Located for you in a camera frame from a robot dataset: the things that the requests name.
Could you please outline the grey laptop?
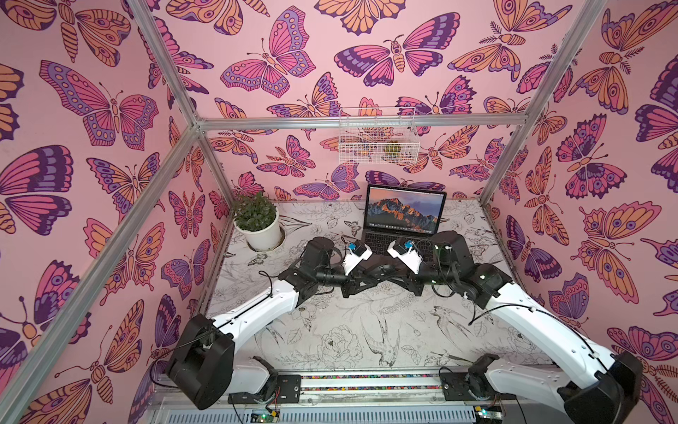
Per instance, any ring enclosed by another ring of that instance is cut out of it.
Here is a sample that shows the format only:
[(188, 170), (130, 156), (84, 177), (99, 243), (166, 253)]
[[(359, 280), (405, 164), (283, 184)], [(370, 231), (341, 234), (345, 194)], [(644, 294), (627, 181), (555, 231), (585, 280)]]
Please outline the grey laptop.
[(438, 233), (447, 194), (409, 187), (367, 187), (362, 241), (374, 253), (388, 254), (388, 246), (403, 238), (424, 261), (434, 259), (431, 238)]

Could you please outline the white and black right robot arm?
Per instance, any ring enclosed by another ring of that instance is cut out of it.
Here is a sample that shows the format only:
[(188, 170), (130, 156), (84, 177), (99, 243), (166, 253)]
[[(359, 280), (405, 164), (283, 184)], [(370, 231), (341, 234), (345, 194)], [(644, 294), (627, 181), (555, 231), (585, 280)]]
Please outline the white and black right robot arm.
[(561, 411), (574, 423), (625, 422), (640, 399), (639, 360), (629, 353), (612, 353), (570, 328), (496, 266), (475, 263), (460, 234), (438, 233), (431, 244), (430, 263), (411, 240), (400, 238), (388, 245), (388, 254), (406, 266), (407, 283), (447, 286), (471, 301), (479, 318), (502, 320), (554, 362), (554, 367), (540, 369), (486, 353), (466, 374), (475, 399), (509, 394)]

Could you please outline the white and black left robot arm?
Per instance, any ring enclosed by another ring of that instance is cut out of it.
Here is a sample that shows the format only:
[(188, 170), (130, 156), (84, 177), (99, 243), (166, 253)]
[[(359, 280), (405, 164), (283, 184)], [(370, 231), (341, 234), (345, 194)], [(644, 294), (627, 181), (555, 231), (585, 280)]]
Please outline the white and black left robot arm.
[(362, 243), (350, 245), (339, 265), (332, 263), (335, 251), (328, 238), (313, 238), (263, 293), (226, 314), (194, 316), (169, 359), (166, 376), (199, 410), (225, 395), (269, 401), (278, 391), (279, 374), (263, 358), (242, 353), (243, 346), (279, 316), (318, 295), (322, 285), (337, 287), (349, 298), (397, 273), (392, 261)]

